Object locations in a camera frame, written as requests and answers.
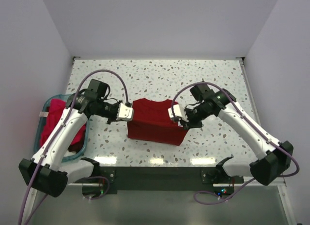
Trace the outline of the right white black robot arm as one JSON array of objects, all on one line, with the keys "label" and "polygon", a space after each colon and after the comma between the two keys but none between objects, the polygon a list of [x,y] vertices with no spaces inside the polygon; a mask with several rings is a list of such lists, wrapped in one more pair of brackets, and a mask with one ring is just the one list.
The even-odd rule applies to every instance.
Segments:
[{"label": "right white black robot arm", "polygon": [[269,185],[280,177],[293,161],[293,145],[281,142],[253,120],[226,89],[209,82],[187,86],[197,104],[192,109],[175,102],[168,109],[171,120],[178,121],[185,129],[201,128],[209,116],[227,123],[251,148],[257,160],[247,164],[227,157],[217,164],[216,178],[222,183],[232,177],[253,177],[262,185]]}]

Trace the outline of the dark red t-shirt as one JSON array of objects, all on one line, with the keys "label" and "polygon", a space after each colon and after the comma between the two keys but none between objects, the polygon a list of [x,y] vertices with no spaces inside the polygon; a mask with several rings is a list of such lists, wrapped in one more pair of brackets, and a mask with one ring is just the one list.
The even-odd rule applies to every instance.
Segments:
[{"label": "dark red t-shirt", "polygon": [[173,122],[168,113],[172,100],[161,102],[146,98],[133,101],[133,119],[127,123],[127,136],[131,139],[179,146],[188,131]]}]

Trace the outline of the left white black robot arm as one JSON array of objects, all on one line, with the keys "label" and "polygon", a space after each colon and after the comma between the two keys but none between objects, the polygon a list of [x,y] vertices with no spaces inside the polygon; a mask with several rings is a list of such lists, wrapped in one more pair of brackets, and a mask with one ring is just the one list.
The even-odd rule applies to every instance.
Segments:
[{"label": "left white black robot arm", "polygon": [[82,158],[67,170],[60,170],[64,155],[81,127],[88,119],[97,115],[109,122],[123,120],[122,101],[105,102],[103,96],[107,84],[92,79],[85,90],[77,90],[66,103],[59,122],[52,133],[30,160],[22,159],[19,170],[29,188],[34,188],[52,197],[58,197],[66,186],[80,179],[96,182],[100,178],[99,163]]}]

